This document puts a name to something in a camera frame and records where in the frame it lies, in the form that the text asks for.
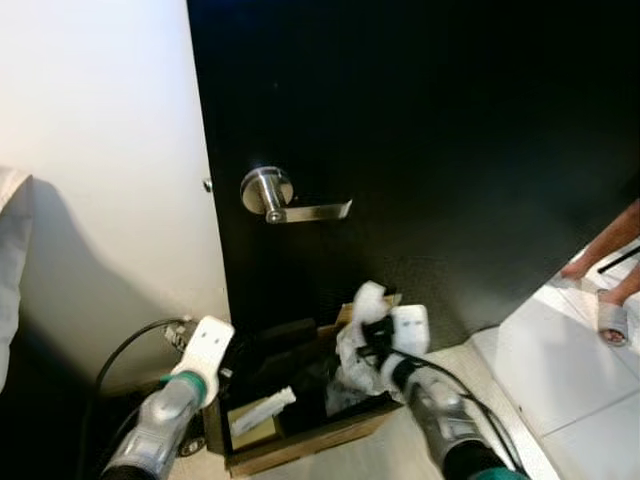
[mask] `floor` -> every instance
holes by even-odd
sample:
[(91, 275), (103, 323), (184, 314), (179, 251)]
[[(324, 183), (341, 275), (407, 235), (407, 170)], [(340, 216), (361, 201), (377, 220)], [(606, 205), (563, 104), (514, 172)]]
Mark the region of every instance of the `floor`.
[[(640, 295), (626, 305), (631, 347), (608, 347), (595, 334), (596, 290), (619, 282), (634, 261), (627, 260), (605, 275), (597, 274), (596, 266), (576, 288), (558, 288), (551, 281), (500, 327), (429, 354), (496, 411), (535, 480), (640, 478)], [(170, 480), (227, 478), (220, 456), (200, 452), (178, 460)], [(368, 438), (251, 478), (441, 476), (409, 412), (401, 409)]]
[[(505, 423), (531, 476), (557, 480), (538, 443), (511, 402), (493, 380), (471, 340), (428, 358), (449, 368), (487, 403)], [(504, 458), (497, 440), (482, 423), (481, 429)], [(170, 480), (221, 480), (229, 478), (222, 457), (200, 452), (176, 461)], [(427, 456), (422, 433), (407, 409), (400, 409), (370, 437), (351, 442), (250, 477), (253, 480), (388, 480), (441, 479)]]

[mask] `door lever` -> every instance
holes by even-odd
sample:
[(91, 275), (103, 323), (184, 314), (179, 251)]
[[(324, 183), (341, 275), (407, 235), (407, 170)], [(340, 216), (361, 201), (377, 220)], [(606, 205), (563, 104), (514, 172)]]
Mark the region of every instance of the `door lever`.
[(252, 213), (265, 214), (267, 223), (297, 223), (340, 220), (349, 215), (352, 200), (345, 203), (287, 208), (293, 198), (293, 185), (278, 167), (251, 170), (240, 185), (242, 203)]

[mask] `white fabric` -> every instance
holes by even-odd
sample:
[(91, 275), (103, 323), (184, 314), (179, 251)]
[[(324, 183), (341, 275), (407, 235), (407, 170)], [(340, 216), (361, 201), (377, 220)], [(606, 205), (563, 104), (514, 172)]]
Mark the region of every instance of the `white fabric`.
[(31, 176), (0, 165), (0, 392), (18, 329), (18, 290), (33, 220)]

